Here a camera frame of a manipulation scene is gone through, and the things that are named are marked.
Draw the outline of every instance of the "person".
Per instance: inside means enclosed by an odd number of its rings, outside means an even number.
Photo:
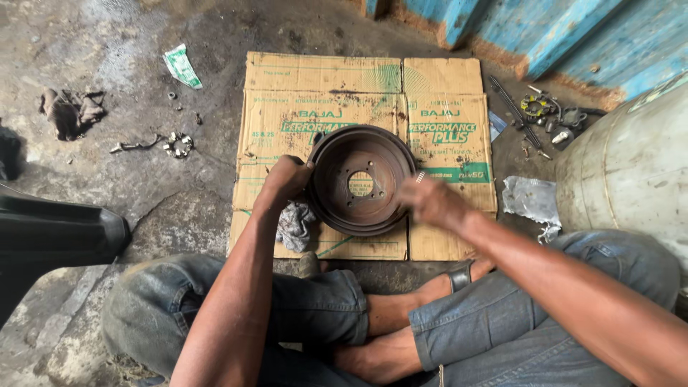
[[[436,372],[424,386],[688,385],[667,250],[624,231],[542,247],[430,178],[407,179],[397,199],[487,259],[463,271],[472,281],[442,274],[384,296],[364,295],[350,271],[273,274],[277,219],[313,167],[280,157],[226,261],[177,255],[122,275],[103,337],[119,364],[147,373],[139,386],[371,386],[423,370]],[[327,362],[279,342],[337,346]]]

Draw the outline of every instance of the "hand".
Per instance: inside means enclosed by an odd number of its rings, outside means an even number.
[[[296,156],[280,156],[268,173],[261,194],[269,194],[279,200],[293,199],[303,191],[314,166],[312,161],[303,164]]]
[[[413,219],[441,229],[457,231],[461,228],[471,206],[442,180],[425,176],[407,178],[401,185],[399,201],[413,208]]]

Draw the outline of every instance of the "green and white packet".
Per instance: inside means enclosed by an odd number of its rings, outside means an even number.
[[[196,73],[189,63],[189,58],[186,57],[186,45],[181,44],[174,50],[165,52],[163,55],[167,69],[170,70],[172,76],[179,82],[192,87],[195,90],[202,89],[203,85],[196,76]]]

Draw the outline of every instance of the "white barrel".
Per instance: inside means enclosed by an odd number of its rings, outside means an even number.
[[[625,229],[676,254],[688,285],[688,74],[592,125],[557,158],[565,232]]]

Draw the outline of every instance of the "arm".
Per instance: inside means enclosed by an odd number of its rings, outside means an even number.
[[[255,386],[270,317],[277,221],[312,168],[291,156],[280,157],[272,168],[191,326],[170,387]]]
[[[489,220],[443,182],[407,179],[400,200],[413,207],[414,219],[475,245],[583,347],[635,384],[688,385],[688,324],[675,315],[594,267]]]

